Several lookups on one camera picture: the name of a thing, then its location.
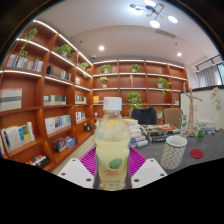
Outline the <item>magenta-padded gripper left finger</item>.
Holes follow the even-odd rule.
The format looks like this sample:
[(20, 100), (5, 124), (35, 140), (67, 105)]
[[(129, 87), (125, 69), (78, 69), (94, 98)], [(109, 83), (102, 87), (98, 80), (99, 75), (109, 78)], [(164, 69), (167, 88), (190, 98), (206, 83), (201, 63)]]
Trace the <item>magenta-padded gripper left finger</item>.
[(71, 158), (58, 176), (83, 188), (93, 189), (96, 173), (96, 148), (92, 148), (80, 158)]

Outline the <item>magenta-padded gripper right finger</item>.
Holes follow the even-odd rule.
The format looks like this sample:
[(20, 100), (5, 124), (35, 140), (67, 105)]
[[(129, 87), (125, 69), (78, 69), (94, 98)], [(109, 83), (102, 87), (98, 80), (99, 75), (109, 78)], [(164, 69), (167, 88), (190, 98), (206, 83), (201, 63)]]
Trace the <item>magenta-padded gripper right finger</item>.
[(147, 159), (135, 148), (130, 148), (128, 172), (132, 189), (141, 188), (167, 175), (154, 158)]

